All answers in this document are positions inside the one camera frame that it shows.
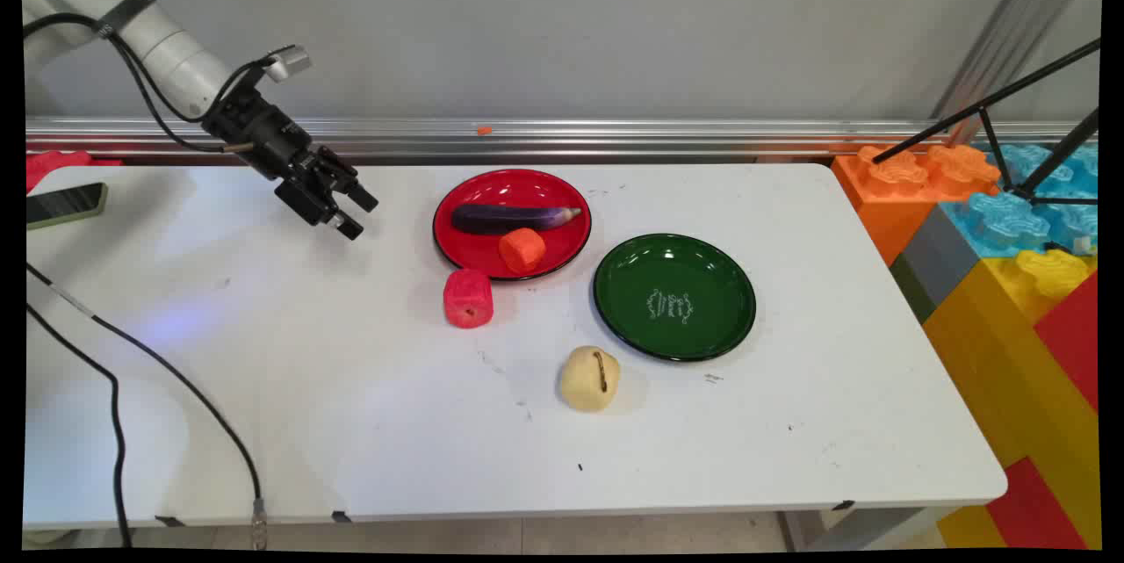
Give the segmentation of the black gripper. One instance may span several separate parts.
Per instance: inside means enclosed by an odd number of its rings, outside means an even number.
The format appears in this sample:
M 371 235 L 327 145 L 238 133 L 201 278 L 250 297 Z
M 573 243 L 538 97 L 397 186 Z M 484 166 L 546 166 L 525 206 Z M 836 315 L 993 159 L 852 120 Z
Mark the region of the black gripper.
M 226 149 L 234 147 L 234 155 L 263 178 L 282 180 L 277 198 L 309 226 L 326 224 L 348 240 L 363 231 L 330 193 L 316 188 L 348 196 L 366 214 L 378 206 L 377 198 L 360 184 L 355 167 L 330 148 L 312 149 L 312 136 L 270 103 L 257 87 L 233 87 L 205 115 L 202 128 L 220 139 Z

